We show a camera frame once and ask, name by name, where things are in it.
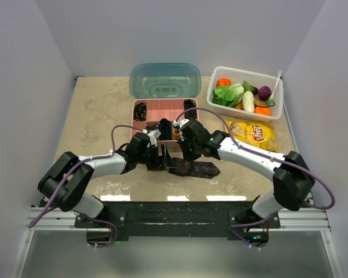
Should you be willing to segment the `maroon blue-flowered tie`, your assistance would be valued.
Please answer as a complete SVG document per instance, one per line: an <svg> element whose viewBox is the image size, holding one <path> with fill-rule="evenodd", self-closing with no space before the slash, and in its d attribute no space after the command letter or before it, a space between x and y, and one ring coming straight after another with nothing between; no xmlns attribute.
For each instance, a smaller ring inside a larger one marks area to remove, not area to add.
<svg viewBox="0 0 348 278"><path fill-rule="evenodd" d="M169 173L176 176L211 179L220 174L212 162L191 162L182 158L173 158L173 162L175 166Z"/></svg>

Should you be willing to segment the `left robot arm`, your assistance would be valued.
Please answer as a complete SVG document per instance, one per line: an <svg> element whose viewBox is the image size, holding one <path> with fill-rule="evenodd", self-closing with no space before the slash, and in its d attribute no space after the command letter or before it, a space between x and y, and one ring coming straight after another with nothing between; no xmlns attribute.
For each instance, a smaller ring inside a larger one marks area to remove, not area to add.
<svg viewBox="0 0 348 278"><path fill-rule="evenodd" d="M86 193L86 187L92 179L125 174L138 164L148 171L175 167L166 145L159 147L152 132L138 132L111 154L86 157L63 153L40 180L38 190L61 211L85 214L91 224L102 227L108 222L108 212L100 199Z"/></svg>

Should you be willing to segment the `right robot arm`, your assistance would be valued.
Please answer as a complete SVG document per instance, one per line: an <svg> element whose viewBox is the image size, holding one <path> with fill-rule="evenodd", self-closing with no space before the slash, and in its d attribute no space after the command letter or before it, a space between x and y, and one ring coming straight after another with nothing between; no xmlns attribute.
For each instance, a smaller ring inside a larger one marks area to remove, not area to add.
<svg viewBox="0 0 348 278"><path fill-rule="evenodd" d="M307 164L297 152L284 155L245 145L230 133L220 130L210 133L195 119L175 121L174 126L180 131L178 143L185 159L194 161L204 156L233 162L272 181L273 190L257 196L238 216L243 224L258 228L281 209L298 211L315 184L315 179L306 172Z"/></svg>

